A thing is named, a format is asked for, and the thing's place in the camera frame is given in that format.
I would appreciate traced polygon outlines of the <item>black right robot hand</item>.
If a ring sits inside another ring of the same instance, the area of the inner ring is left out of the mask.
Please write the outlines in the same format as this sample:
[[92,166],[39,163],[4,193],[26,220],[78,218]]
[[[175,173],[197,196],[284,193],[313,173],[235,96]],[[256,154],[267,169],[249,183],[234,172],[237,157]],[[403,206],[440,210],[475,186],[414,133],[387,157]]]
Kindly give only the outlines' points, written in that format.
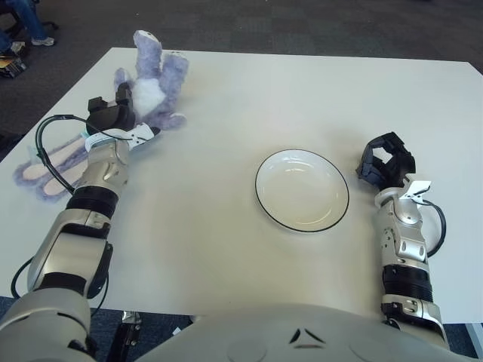
[[[383,149],[391,157],[388,161],[383,161],[374,155],[375,149]],[[365,146],[355,171],[359,179],[382,191],[387,188],[402,187],[406,175],[416,173],[416,162],[413,155],[405,148],[405,143],[395,132],[390,132],[372,139]]]

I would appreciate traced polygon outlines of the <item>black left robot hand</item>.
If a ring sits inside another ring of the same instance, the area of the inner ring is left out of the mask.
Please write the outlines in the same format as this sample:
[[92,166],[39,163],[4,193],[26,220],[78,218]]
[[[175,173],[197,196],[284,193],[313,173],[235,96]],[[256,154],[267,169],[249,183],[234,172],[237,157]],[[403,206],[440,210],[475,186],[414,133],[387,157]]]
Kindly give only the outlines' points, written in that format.
[[131,130],[135,124],[135,114],[129,84],[124,82],[118,86],[113,104],[107,103],[102,97],[89,99],[88,111],[86,131],[89,135],[109,129]]

